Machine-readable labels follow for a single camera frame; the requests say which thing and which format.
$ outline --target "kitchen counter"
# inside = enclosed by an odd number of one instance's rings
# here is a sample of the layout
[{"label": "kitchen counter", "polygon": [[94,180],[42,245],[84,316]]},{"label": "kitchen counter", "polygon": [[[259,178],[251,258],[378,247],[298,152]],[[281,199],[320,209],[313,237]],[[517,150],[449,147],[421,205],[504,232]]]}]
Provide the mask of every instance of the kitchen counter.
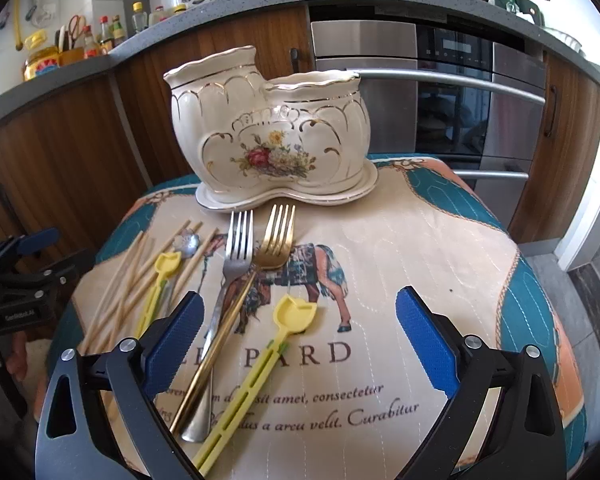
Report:
[{"label": "kitchen counter", "polygon": [[106,57],[72,64],[5,92],[0,95],[0,121],[19,108],[40,100],[46,94],[78,80],[107,73],[113,67],[143,50],[205,23],[265,7],[298,3],[311,5],[326,2],[385,4],[395,5],[396,8],[401,6],[403,9],[418,6],[420,11],[426,9],[442,17],[450,14],[478,24],[490,25],[525,40],[541,44],[548,51],[574,64],[600,85],[600,66],[587,61],[542,28],[481,0],[215,0],[154,25],[125,41]]}]

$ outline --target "oven handle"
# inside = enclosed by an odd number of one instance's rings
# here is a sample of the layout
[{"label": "oven handle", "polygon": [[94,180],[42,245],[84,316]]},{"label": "oven handle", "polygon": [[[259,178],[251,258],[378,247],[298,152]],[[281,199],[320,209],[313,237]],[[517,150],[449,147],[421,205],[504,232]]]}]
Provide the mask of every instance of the oven handle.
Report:
[{"label": "oven handle", "polygon": [[461,178],[494,178],[509,180],[528,180],[529,174],[523,171],[492,171],[492,170],[453,170]]},{"label": "oven handle", "polygon": [[410,81],[427,81],[432,83],[444,83],[469,88],[478,88],[488,90],[498,94],[507,94],[519,97],[526,101],[538,103],[544,106],[544,97],[513,88],[511,86],[501,85],[491,81],[476,79],[465,75],[446,74],[443,72],[434,72],[433,70],[418,70],[413,68],[347,68],[352,72],[358,72],[360,77],[372,79],[407,79]]}]

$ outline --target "table runner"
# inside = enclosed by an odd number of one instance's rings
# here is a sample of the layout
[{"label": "table runner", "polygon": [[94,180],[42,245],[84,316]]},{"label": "table runner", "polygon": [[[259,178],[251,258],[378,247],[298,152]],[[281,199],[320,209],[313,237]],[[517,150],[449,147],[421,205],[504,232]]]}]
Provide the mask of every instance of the table runner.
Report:
[{"label": "table runner", "polygon": [[[460,333],[478,335],[492,348],[519,351],[531,343],[541,348],[563,418],[567,466],[574,470],[586,429],[575,359],[517,245],[441,161],[380,156],[374,163],[379,183],[367,197],[337,207],[296,203],[292,257],[283,269],[259,275],[237,333],[216,365],[214,416],[275,334],[272,310],[283,294],[317,301],[317,319],[289,339],[284,360],[208,477],[394,478],[446,402],[397,320],[395,295],[405,285],[413,285]],[[204,222],[202,237],[218,227],[220,234],[189,282],[205,300],[205,324],[171,389],[155,401],[167,424],[197,367],[222,277],[228,216],[197,204],[198,183],[186,176],[138,200],[76,288],[49,358],[52,366],[62,349],[80,342],[112,270],[140,229],[161,243],[187,218]],[[270,205],[256,210],[256,240]],[[125,335],[133,327],[130,322]],[[491,391],[461,464],[478,453],[496,400]],[[144,470],[120,418],[113,428],[125,458]],[[181,444],[190,457],[199,446]]]}]

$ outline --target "black clamp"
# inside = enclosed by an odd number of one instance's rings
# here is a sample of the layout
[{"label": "black clamp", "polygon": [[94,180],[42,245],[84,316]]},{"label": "black clamp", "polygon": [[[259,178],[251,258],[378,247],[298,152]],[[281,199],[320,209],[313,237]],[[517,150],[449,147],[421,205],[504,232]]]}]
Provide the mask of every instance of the black clamp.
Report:
[{"label": "black clamp", "polygon": [[[520,353],[462,337],[432,314],[411,287],[398,293],[396,314],[432,385],[448,401],[397,480],[564,480],[566,456],[555,393],[535,346]],[[172,437],[152,402],[175,376],[202,326],[202,298],[189,292],[176,310],[136,340],[106,354],[67,349],[46,393],[36,443],[36,478],[204,480]],[[456,466],[490,388],[501,388],[475,463]],[[149,477],[126,464],[99,390],[111,390]]]},{"label": "black clamp", "polygon": [[51,228],[0,242],[0,335],[54,319],[59,286],[93,268],[93,253],[82,250],[38,272],[13,272],[22,256],[35,254],[58,238],[58,230]]}]

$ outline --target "metal screw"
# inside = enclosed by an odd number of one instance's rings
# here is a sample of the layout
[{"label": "metal screw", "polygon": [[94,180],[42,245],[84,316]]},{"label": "metal screw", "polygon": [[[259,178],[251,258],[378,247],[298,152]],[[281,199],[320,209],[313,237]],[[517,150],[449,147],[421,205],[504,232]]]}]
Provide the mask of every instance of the metal screw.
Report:
[{"label": "metal screw", "polygon": [[122,350],[123,352],[131,352],[135,347],[135,339],[125,339],[122,343],[120,343],[120,350]]},{"label": "metal screw", "polygon": [[468,335],[464,338],[464,344],[475,350],[482,346],[482,339],[480,339],[477,335]]},{"label": "metal screw", "polygon": [[540,350],[537,346],[529,345],[526,347],[526,354],[535,359],[536,357],[540,357]]},{"label": "metal screw", "polygon": [[64,352],[62,352],[60,358],[62,359],[62,361],[70,361],[74,358],[74,355],[75,350],[73,348],[67,348]]}]

